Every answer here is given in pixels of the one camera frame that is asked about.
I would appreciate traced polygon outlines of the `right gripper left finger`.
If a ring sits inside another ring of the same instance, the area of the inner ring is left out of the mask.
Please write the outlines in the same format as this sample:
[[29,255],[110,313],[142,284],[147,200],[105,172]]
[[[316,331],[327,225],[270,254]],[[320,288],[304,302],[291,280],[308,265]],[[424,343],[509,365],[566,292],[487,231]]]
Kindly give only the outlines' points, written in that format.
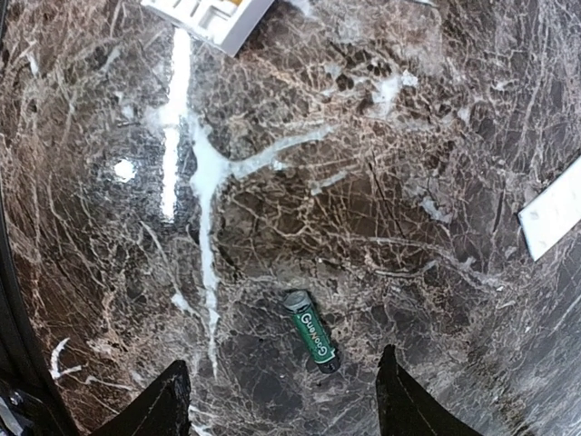
[[186,362],[172,362],[121,413],[93,435],[188,435],[191,383]]

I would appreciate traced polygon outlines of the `green battery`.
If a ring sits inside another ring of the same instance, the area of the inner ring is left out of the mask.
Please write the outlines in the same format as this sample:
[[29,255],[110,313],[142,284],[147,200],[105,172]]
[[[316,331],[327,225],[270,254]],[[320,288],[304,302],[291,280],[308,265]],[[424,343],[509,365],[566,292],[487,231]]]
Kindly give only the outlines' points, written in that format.
[[310,357],[319,370],[326,374],[340,368],[340,360],[310,295],[305,290],[292,290],[283,299],[285,310],[291,315]]

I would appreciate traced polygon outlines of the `white battery cover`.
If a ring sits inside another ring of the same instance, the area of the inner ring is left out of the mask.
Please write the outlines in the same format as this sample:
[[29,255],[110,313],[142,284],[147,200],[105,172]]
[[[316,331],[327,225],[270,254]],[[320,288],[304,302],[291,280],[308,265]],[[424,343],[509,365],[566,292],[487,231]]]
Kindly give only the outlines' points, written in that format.
[[528,251],[536,262],[580,221],[580,159],[518,213]]

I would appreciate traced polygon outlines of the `white remote control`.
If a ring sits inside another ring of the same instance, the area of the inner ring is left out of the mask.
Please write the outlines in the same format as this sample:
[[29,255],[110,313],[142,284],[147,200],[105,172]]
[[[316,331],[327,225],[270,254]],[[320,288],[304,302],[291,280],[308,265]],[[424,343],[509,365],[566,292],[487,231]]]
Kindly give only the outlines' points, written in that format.
[[142,0],[141,5],[234,57],[273,3],[273,0]]

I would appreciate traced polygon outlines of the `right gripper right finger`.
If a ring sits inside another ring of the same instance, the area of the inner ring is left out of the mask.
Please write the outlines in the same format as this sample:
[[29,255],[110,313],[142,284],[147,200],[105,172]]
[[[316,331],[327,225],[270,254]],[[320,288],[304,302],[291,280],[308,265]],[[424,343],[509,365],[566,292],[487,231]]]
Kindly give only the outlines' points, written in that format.
[[376,395],[381,435],[479,435],[399,365],[391,344],[384,348],[379,361]]

